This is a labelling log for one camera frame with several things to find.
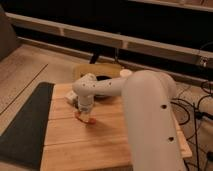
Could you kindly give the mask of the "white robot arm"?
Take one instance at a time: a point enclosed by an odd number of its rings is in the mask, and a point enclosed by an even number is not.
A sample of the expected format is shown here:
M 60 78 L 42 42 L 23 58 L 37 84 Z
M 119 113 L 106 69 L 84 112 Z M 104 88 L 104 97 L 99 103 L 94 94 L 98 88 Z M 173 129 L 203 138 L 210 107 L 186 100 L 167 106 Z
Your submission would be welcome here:
M 72 84 L 66 99 L 77 107 L 76 118 L 89 124 L 96 95 L 120 96 L 133 171 L 186 171 L 171 107 L 175 92 L 175 81 L 162 72 L 141 70 L 101 81 L 88 73 Z

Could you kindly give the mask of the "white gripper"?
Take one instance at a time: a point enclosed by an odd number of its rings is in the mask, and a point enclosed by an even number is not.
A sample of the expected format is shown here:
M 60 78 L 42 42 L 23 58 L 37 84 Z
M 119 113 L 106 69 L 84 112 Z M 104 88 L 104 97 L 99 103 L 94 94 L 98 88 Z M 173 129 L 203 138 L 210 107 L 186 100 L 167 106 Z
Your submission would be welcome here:
M 75 105 L 77 103 L 77 94 L 74 91 L 70 91 L 65 95 L 67 102 L 71 105 Z M 94 98 L 78 98 L 78 110 L 82 113 L 80 118 L 83 122 L 89 122 L 91 117 L 89 113 L 92 111 L 94 106 Z

